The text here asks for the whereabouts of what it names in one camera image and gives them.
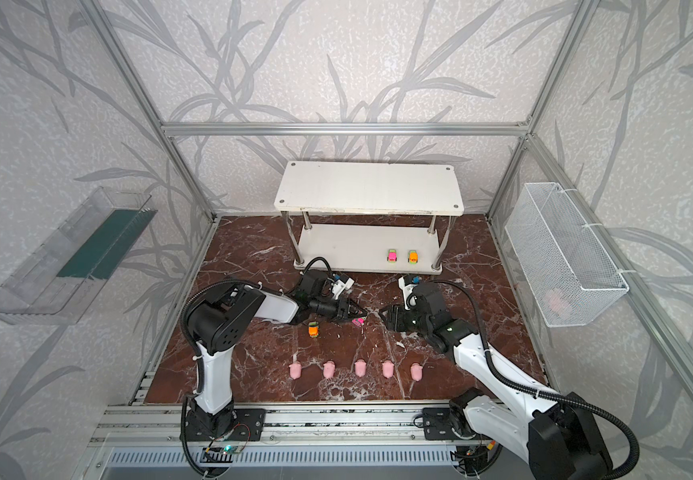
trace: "red marble surface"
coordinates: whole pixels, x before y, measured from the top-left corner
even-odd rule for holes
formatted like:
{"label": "red marble surface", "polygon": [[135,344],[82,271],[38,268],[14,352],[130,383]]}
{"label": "red marble surface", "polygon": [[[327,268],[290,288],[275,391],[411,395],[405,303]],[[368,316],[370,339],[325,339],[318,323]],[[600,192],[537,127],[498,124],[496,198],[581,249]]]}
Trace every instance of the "red marble surface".
{"label": "red marble surface", "polygon": [[[429,217],[313,216],[312,221],[425,226]],[[294,217],[294,232],[301,231],[302,223],[300,216]],[[440,238],[446,226],[447,219],[438,219]],[[227,275],[261,281],[274,290],[287,290],[299,276],[293,261],[293,249],[279,216],[226,216],[221,219],[193,291]],[[457,219],[443,255],[443,270],[438,278],[460,282],[472,292],[483,311],[492,345],[529,375],[544,381],[484,216],[464,215]],[[423,339],[387,331],[377,312],[387,304],[402,302],[398,277],[353,274],[351,296],[370,312],[363,327],[321,321],[320,336],[312,339],[305,323],[275,325],[254,319],[234,348],[234,400],[448,399],[470,386],[484,389],[469,373],[435,353]],[[467,298],[449,286],[442,287],[453,315],[470,319]],[[178,403],[185,392],[192,390],[196,377],[192,355],[177,326],[152,381],[147,403]],[[353,363],[359,359],[367,362],[367,374],[362,378],[354,374]],[[288,375],[288,365],[294,360],[303,367],[301,378],[296,380]],[[336,363],[332,379],[322,378],[322,364],[328,360]],[[384,360],[395,363],[395,375],[390,379],[381,375]],[[410,378],[414,362],[424,369],[420,382]]]}

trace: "wallpaper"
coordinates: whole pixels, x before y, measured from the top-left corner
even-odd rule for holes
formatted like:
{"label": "wallpaper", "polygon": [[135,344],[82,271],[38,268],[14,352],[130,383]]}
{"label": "wallpaper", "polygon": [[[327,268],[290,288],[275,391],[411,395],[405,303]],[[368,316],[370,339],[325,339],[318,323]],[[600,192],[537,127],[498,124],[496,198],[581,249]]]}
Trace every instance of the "wallpaper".
{"label": "wallpaper", "polygon": [[0,321],[0,478],[64,479],[127,402],[209,226],[79,6],[0,0],[0,283],[99,185],[158,210],[73,326]]}
{"label": "wallpaper", "polygon": [[598,10],[539,134],[693,347],[693,2]]}
{"label": "wallpaper", "polygon": [[[548,179],[525,153],[495,211],[493,230],[553,387],[576,392],[629,424],[640,441],[641,457],[627,479],[693,480],[693,402],[626,297],[587,326],[549,329],[545,325],[504,232],[522,185],[542,181]],[[613,463],[620,464],[628,452],[625,438],[606,422],[599,426]]]}
{"label": "wallpaper", "polygon": [[[379,145],[382,137],[368,137]],[[274,198],[286,159],[370,161],[363,136],[180,138],[178,147],[217,212],[276,213]],[[393,137],[388,156],[402,163],[450,164],[467,213],[485,213],[517,143],[514,137]],[[446,153],[430,154],[432,149]]]}
{"label": "wallpaper", "polygon": [[[576,0],[102,2],[166,121],[525,120]],[[76,18],[76,25],[83,24]],[[265,214],[290,160],[452,163],[484,213],[510,138],[179,139],[217,211]]]}

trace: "pink object in basket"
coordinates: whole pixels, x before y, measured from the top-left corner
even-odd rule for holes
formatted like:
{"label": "pink object in basket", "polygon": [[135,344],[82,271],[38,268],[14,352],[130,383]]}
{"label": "pink object in basket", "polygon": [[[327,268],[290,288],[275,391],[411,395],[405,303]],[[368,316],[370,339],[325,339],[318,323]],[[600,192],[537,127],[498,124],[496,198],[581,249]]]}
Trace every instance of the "pink object in basket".
{"label": "pink object in basket", "polygon": [[290,378],[297,379],[301,376],[301,364],[299,362],[291,363],[288,368],[290,368]]}
{"label": "pink object in basket", "polygon": [[392,375],[394,375],[394,363],[391,360],[386,360],[381,365],[381,373],[383,373],[385,378],[391,379]]}
{"label": "pink object in basket", "polygon": [[322,376],[327,379],[332,379],[334,373],[336,373],[336,364],[328,360],[325,362],[325,365],[322,366]]}
{"label": "pink object in basket", "polygon": [[367,368],[367,364],[365,363],[365,360],[357,360],[354,362],[354,374],[357,376],[365,376],[365,370]]}
{"label": "pink object in basket", "polygon": [[418,363],[414,363],[410,366],[410,378],[412,378],[414,382],[421,380],[421,370],[422,367]]}

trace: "white shelf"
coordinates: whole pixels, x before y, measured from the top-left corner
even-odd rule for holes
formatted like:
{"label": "white shelf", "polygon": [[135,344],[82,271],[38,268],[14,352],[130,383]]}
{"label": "white shelf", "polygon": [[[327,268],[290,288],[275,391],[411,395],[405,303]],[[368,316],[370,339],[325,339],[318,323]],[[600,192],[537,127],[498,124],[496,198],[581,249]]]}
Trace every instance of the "white shelf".
{"label": "white shelf", "polygon": [[[439,244],[437,233],[429,235],[426,227],[313,224],[312,230],[302,229],[299,248],[303,265],[315,256],[324,256],[333,270],[344,272],[439,274],[442,271],[442,267],[432,270]],[[397,250],[395,263],[387,261],[390,249]],[[417,264],[408,263],[409,250],[418,253]],[[312,268],[325,266],[317,262]]]}
{"label": "white shelf", "polygon": [[451,165],[289,162],[274,206],[325,214],[464,213]]}

